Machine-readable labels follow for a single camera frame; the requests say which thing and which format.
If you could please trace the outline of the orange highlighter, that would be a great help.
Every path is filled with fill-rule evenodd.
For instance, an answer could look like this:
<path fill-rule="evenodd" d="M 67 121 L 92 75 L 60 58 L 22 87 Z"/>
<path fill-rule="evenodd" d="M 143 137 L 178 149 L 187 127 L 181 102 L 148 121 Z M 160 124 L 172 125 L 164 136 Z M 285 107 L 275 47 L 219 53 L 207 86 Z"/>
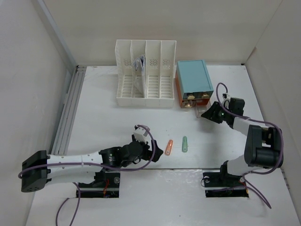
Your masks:
<path fill-rule="evenodd" d="M 172 148 L 173 148 L 173 140 L 169 140 L 167 145 L 166 145 L 166 149 L 165 149 L 165 155 L 169 156 L 171 154 Z"/>

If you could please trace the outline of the green highlighter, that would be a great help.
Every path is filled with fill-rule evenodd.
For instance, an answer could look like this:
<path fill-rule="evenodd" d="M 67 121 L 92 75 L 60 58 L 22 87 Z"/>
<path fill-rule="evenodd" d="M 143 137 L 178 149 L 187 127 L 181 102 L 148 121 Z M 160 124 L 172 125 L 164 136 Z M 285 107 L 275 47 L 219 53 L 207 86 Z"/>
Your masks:
<path fill-rule="evenodd" d="M 182 152 L 186 153 L 188 151 L 188 139 L 186 136 L 182 138 Z"/>

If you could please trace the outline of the white Canon manual booklet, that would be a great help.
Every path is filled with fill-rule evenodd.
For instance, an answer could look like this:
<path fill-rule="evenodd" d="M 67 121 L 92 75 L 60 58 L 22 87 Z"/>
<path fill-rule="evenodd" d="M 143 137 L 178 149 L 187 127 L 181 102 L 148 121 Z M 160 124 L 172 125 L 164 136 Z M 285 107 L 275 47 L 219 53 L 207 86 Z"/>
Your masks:
<path fill-rule="evenodd" d="M 146 91 L 146 57 L 145 54 L 140 55 L 133 62 L 135 72 L 137 73 L 134 79 L 134 86 L 145 97 Z"/>

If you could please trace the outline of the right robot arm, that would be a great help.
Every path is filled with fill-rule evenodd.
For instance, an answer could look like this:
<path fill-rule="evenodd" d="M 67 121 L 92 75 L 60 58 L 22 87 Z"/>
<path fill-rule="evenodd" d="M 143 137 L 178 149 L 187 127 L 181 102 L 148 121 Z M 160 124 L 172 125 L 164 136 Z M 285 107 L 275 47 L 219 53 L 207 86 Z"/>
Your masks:
<path fill-rule="evenodd" d="M 201 114 L 202 118 L 218 124 L 226 122 L 231 129 L 246 136 L 244 154 L 225 161 L 220 167 L 217 177 L 225 186 L 235 179 L 239 180 L 248 172 L 261 168 L 275 170 L 281 167 L 284 161 L 282 131 L 275 126 L 262 127 L 259 121 L 245 117 L 244 106 L 243 99 L 224 97 L 222 103 L 215 101 Z"/>

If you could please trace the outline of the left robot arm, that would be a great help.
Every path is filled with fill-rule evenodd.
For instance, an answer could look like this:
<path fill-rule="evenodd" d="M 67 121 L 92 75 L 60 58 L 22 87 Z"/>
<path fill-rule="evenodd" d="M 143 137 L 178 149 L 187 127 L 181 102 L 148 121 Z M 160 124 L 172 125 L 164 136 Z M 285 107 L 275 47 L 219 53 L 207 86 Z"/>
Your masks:
<path fill-rule="evenodd" d="M 99 187 L 105 182 L 101 172 L 134 171 L 129 168 L 144 160 L 147 164 L 157 162 L 163 150 L 156 140 L 151 144 L 133 140 L 122 147 L 112 147 L 83 155 L 59 156 L 40 150 L 23 161 L 18 174 L 21 179 L 21 192 L 31 193 L 50 184 L 84 183 Z"/>

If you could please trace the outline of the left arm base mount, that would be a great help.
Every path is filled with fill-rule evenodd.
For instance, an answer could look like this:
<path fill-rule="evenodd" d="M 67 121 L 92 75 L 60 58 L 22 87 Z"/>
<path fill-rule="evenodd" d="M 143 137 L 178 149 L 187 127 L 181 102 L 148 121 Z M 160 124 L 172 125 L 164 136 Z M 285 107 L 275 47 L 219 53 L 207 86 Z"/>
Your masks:
<path fill-rule="evenodd" d="M 96 173 L 90 184 L 79 183 L 81 198 L 119 198 L 120 172 Z"/>

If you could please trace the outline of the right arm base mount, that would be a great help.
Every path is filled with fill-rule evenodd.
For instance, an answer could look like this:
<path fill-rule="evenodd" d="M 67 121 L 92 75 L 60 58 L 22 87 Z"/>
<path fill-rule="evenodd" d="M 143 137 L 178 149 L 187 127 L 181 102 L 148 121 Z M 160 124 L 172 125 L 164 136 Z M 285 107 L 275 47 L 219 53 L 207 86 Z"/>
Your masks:
<path fill-rule="evenodd" d="M 207 170 L 203 172 L 203 187 L 206 198 L 248 198 L 248 190 L 245 182 L 240 181 L 241 176 L 228 173 L 227 161 L 224 162 L 219 171 Z"/>

